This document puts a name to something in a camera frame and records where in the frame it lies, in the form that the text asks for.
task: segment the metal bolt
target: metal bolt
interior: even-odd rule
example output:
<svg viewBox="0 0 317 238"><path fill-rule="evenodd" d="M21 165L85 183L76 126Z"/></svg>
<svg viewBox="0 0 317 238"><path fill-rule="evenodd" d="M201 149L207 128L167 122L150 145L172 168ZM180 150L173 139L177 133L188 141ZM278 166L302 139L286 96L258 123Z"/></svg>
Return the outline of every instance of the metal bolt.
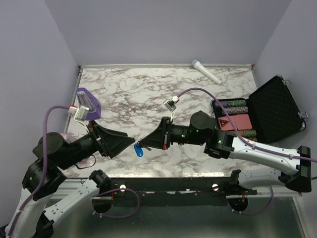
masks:
<svg viewBox="0 0 317 238"><path fill-rule="evenodd" d="M217 191L219 190L218 184L214 183L214 184L212 185L212 189L213 189L213 191L217 192Z"/></svg>
<svg viewBox="0 0 317 238"><path fill-rule="evenodd" d="M120 185L120 188L121 188L121 192L124 192L127 187L124 184L122 184Z"/></svg>

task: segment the lavender wall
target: lavender wall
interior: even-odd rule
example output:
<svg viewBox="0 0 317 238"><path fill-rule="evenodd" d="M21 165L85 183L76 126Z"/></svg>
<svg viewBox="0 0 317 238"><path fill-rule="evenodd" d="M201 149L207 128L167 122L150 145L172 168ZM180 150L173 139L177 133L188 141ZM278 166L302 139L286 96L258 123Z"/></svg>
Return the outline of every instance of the lavender wall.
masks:
<svg viewBox="0 0 317 238"><path fill-rule="evenodd" d="M302 111L309 113L307 129L279 143L285 147L309 146L317 159L317 1L292 0L255 67L256 81L264 84L276 74L292 82L292 95ZM317 175L317 165L312 165ZM304 194L311 223L317 219L317 181Z"/></svg>
<svg viewBox="0 0 317 238"><path fill-rule="evenodd" d="M71 55L43 0L0 1L0 226L10 221L21 182L35 161L46 110L69 105L78 75ZM61 131L66 112L49 118Z"/></svg>
<svg viewBox="0 0 317 238"><path fill-rule="evenodd" d="M45 0L80 65L255 63L290 0Z"/></svg>

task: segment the white tube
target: white tube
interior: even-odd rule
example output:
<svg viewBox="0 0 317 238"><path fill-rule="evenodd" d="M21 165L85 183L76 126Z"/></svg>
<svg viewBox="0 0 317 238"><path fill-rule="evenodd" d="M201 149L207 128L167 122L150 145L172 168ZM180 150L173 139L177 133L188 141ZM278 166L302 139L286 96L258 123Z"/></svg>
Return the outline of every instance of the white tube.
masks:
<svg viewBox="0 0 317 238"><path fill-rule="evenodd" d="M192 65L195 69L198 69L201 73L203 73L203 75L210 78L216 84L221 84L221 80L214 76L212 73L210 73L205 67L203 67L203 65L199 61L193 60Z"/></svg>

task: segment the marble table surface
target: marble table surface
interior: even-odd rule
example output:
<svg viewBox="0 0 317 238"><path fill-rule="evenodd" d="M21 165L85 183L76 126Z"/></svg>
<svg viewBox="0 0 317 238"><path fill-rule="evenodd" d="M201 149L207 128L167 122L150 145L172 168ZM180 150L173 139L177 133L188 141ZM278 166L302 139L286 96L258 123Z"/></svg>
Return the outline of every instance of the marble table surface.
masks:
<svg viewBox="0 0 317 238"><path fill-rule="evenodd" d="M129 67L83 69L79 87L87 88L100 101L102 118L97 123L126 132L138 141L156 129L161 117L170 116L162 102L185 89L202 87L219 99L247 97L256 90L250 68L209 70L221 79L221 85L191 67ZM211 98L204 92L191 91L180 99L174 123L188 125L190 116L199 110L213 116ZM78 138L86 134L73 119L67 133ZM174 144L166 151L144 150L144 156L138 157L131 145L113 159L96 153L97 163L92 168L71 167L64 173L70 178L86 178L93 170L101 169L109 177L222 177L232 170L262 167L242 160L214 159L203 150L204 146ZM93 161L79 166L89 166Z"/></svg>

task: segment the blue keychain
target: blue keychain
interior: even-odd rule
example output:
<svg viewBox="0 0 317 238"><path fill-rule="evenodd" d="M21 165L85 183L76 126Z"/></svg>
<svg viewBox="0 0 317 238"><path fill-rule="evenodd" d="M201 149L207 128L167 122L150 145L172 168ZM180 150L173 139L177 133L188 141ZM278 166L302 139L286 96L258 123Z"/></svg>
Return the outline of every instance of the blue keychain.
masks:
<svg viewBox="0 0 317 238"><path fill-rule="evenodd" d="M139 147L139 143L134 144L134 150L137 156L142 157L143 156L143 150L141 147Z"/></svg>

